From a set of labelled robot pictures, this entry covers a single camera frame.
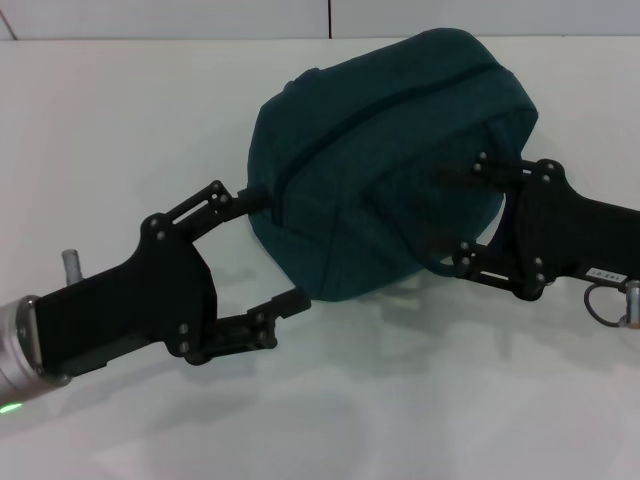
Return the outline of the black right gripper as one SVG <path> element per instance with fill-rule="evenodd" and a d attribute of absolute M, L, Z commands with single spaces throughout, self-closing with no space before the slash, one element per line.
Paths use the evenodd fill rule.
<path fill-rule="evenodd" d="M 471 166 L 437 167 L 433 179 L 451 188 L 518 189 L 518 260 L 477 243 L 415 242 L 414 256 L 436 275 L 509 291 L 527 301 L 539 299 L 559 277 L 619 289 L 639 278 L 639 212 L 580 195 L 557 161 L 479 156 Z"/>

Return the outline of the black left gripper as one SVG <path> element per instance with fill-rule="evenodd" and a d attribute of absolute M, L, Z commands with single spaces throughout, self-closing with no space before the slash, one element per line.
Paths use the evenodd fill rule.
<path fill-rule="evenodd" d="M 219 180 L 141 225 L 124 263 L 35 302 L 44 369 L 77 377 L 156 342 L 193 366 L 214 358 L 274 349 L 275 324 L 311 308 L 302 288 L 242 315 L 217 318 L 217 296 L 192 240 L 271 206 L 264 185 L 233 196 Z"/>

